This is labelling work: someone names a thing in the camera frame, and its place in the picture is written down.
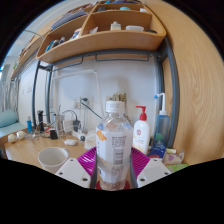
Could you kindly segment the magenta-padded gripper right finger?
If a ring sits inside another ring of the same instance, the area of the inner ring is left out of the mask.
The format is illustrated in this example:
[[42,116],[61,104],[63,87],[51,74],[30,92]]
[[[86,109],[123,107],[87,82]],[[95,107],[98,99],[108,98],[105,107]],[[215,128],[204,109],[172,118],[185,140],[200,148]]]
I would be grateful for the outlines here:
[[170,174],[158,158],[149,158],[138,149],[131,149],[130,181],[133,188],[141,188]]

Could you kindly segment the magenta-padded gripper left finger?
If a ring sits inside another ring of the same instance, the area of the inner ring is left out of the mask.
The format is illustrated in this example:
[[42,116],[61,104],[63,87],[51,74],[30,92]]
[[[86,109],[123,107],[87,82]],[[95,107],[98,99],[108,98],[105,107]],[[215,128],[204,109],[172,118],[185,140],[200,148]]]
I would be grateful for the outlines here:
[[84,188],[94,189],[97,182],[96,148],[92,148],[77,159],[69,158],[56,172],[65,180]]

